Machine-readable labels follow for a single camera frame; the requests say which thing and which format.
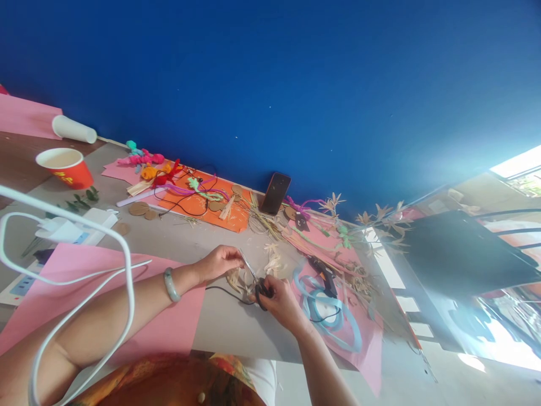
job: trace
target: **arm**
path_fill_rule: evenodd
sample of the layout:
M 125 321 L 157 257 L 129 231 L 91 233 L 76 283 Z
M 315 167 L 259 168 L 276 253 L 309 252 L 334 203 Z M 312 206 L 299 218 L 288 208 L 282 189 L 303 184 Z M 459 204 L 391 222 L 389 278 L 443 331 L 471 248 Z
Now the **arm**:
M 236 248 L 220 245 L 199 262 L 176 268 L 171 274 L 176 291 L 183 294 L 242 264 Z M 172 304 L 163 274 L 136 282 L 134 291 L 135 317 L 126 340 Z M 75 376 L 110 350 L 126 325 L 127 314 L 127 293 L 122 286 L 91 301 L 58 332 L 39 367 L 42 404 L 59 401 Z M 61 317 L 28 335 L 0 357 L 0 405 L 28 404 L 28 381 L 34 356 Z
M 315 406 L 359 405 L 332 359 L 320 334 L 300 308 L 289 281 L 269 275 L 265 286 L 272 288 L 274 296 L 260 296 L 274 317 L 297 339 L 303 358 L 310 399 Z

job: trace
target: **window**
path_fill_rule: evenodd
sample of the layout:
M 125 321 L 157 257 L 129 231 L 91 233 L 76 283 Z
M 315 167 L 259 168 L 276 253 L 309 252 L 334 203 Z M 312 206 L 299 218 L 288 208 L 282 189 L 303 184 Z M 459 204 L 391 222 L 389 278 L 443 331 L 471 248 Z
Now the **window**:
M 490 170 L 522 194 L 529 197 L 541 196 L 541 145 Z

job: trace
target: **red paper cup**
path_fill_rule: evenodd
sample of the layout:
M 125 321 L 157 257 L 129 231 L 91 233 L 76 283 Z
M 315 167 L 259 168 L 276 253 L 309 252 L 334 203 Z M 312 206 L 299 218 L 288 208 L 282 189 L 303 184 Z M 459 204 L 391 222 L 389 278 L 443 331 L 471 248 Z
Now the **red paper cup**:
M 36 157 L 36 163 L 71 189 L 88 189 L 94 183 L 83 154 L 76 149 L 48 149 Z

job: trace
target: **smartphone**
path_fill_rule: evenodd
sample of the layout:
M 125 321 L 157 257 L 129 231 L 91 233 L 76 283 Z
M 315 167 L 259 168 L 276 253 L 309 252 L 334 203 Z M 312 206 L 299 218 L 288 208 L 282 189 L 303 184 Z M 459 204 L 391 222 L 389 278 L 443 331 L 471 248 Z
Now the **smartphone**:
M 259 207 L 262 213 L 277 215 L 282 205 L 283 198 L 286 197 L 287 189 L 291 183 L 291 178 L 286 175 L 275 172 L 270 180 L 267 193 L 263 203 Z

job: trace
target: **woman's hand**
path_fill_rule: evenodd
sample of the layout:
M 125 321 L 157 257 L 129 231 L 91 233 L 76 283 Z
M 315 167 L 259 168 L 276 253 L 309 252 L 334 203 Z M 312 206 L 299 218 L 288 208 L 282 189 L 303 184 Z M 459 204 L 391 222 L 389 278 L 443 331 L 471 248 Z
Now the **woman's hand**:
M 188 265 L 188 270 L 194 274 L 196 285 L 199 285 L 216 279 L 237 267 L 244 267 L 244 261 L 238 249 L 228 245 L 219 245 L 200 261 Z
M 300 308 L 287 279 L 277 279 L 267 275 L 265 287 L 273 292 L 273 297 L 259 295 L 259 300 L 281 325 L 297 338 L 311 331 L 312 325 Z M 250 300 L 255 301 L 255 296 L 250 295 Z

